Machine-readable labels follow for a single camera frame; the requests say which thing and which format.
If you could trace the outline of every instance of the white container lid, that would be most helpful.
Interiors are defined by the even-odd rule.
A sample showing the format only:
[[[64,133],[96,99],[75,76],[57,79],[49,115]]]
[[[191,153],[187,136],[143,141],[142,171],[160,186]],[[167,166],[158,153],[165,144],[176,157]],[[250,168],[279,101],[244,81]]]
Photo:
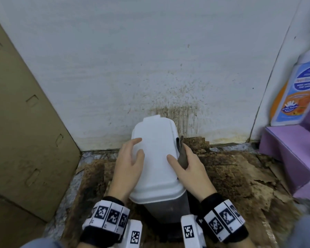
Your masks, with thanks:
[[[146,117],[132,131],[132,138],[142,137],[133,147],[135,160],[139,149],[145,152],[141,177],[130,195],[137,204],[148,204],[179,198],[186,189],[167,161],[167,155],[178,158],[177,128],[169,118],[160,115]]]

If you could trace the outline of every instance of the mold stain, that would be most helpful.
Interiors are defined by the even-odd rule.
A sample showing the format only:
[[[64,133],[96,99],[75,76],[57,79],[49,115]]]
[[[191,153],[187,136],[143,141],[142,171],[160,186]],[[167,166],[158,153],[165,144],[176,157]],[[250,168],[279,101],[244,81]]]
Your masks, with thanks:
[[[150,110],[152,115],[161,115],[174,121],[178,135],[187,137],[191,134],[197,134],[197,112],[198,106],[184,105],[184,106],[164,106],[155,107]]]

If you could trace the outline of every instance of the pant leg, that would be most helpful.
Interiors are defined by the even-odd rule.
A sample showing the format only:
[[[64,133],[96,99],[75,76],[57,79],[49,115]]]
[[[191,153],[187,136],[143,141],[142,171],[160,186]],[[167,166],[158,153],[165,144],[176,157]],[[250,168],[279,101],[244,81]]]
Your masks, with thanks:
[[[32,240],[21,248],[64,248],[63,245],[55,240],[49,238],[37,238]]]
[[[310,215],[297,221],[285,248],[310,248]]]

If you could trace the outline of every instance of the transparent container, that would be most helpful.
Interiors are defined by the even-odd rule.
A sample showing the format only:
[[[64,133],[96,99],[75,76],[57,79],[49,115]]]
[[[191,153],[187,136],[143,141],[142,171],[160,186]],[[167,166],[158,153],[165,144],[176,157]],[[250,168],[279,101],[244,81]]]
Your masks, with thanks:
[[[146,117],[132,132],[132,138],[142,137],[133,147],[133,158],[139,149],[145,152],[141,177],[130,199],[143,204],[160,223],[179,223],[190,214],[186,189],[167,161],[167,155],[178,158],[177,128],[171,119],[160,115]]]

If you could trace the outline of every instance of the purple stand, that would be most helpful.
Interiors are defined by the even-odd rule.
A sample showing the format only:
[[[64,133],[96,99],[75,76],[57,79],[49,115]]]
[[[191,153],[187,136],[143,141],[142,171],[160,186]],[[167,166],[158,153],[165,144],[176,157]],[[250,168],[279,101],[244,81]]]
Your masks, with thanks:
[[[284,163],[294,197],[310,199],[310,112],[300,125],[266,127],[260,153]]]

